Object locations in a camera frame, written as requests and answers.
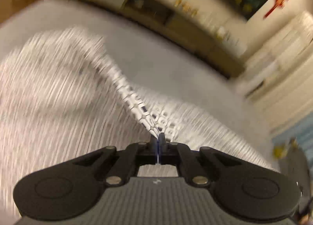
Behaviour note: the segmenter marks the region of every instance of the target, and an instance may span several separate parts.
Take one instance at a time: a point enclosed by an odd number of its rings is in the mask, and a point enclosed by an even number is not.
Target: white wall
[[[221,0],[187,0],[200,11],[214,13],[218,22],[225,23],[233,35],[248,44],[247,54],[255,52],[261,45],[282,28],[293,16],[303,10],[313,12],[313,0],[289,0],[283,9],[276,9],[267,19],[265,13],[274,5],[274,0],[267,1],[263,7],[247,22],[236,14],[228,4]]]

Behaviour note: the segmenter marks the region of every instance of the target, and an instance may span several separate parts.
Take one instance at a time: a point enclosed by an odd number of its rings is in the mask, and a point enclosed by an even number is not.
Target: silver bolt head
[[[192,181],[197,184],[197,185],[204,185],[204,184],[207,184],[209,182],[209,180],[206,178],[206,177],[203,177],[203,176],[197,176],[197,177],[194,177],[192,179]]]
[[[112,177],[108,177],[105,181],[110,185],[117,185],[122,181],[122,179],[117,176],[112,176]]]

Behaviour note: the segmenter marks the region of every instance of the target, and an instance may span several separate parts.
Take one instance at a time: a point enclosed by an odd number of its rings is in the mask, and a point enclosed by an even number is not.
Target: wall
[[[247,55],[259,49],[264,41],[274,35],[296,14],[303,10],[313,12],[312,0],[289,0],[283,9],[276,9],[267,19],[263,20],[265,13],[274,5],[274,0],[269,0],[249,21],[246,21],[222,0],[187,1],[199,7],[206,14],[213,13],[219,23],[226,22],[227,29],[248,44]]]
[[[273,138],[274,144],[282,144],[292,137],[297,138],[297,142],[303,149],[308,160],[311,173],[313,173],[313,113]]]

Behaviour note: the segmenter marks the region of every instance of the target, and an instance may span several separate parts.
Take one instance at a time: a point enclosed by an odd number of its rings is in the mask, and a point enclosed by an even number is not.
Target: gray floor
[[[267,126],[250,104],[187,51],[122,17],[75,1],[41,1],[2,25],[0,59],[36,32],[75,25],[105,36],[109,54],[131,81],[200,106],[277,167]]]

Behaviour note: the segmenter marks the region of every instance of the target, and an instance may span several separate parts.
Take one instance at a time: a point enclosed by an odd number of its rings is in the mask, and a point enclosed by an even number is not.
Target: ribbed gray surface
[[[81,216],[59,222],[22,218],[16,225],[191,225],[253,224],[221,210],[208,191],[187,185],[183,178],[131,178],[105,191]],[[277,225],[292,225],[285,219]]]

